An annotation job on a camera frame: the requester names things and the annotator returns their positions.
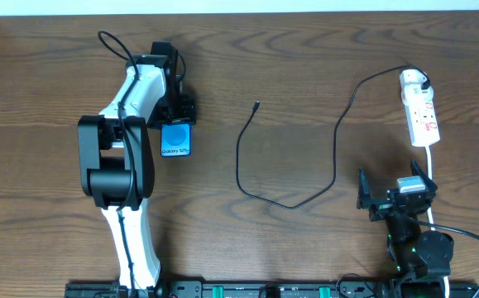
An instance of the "white wall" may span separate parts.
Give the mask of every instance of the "white wall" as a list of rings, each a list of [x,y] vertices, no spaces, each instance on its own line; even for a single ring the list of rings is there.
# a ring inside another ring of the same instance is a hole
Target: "white wall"
[[[0,0],[0,16],[479,10],[479,0]]]

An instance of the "wooden table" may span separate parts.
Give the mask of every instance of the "wooden table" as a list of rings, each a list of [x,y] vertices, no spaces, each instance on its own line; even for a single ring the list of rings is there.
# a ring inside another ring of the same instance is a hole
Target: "wooden table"
[[[109,227],[79,184],[76,124],[97,114],[122,84],[124,62],[99,29],[135,53],[170,40],[183,53],[185,88],[198,100],[189,158],[163,159],[150,131],[156,187],[149,214],[166,274],[207,280],[336,280],[387,276],[386,225],[355,209],[362,166],[378,194],[424,166],[410,145],[396,74],[427,71],[442,141],[432,146],[438,223],[479,233],[479,12],[311,13],[196,16],[0,17],[0,296],[61,297],[69,280],[119,273]],[[452,280],[479,282],[479,243],[453,235]]]

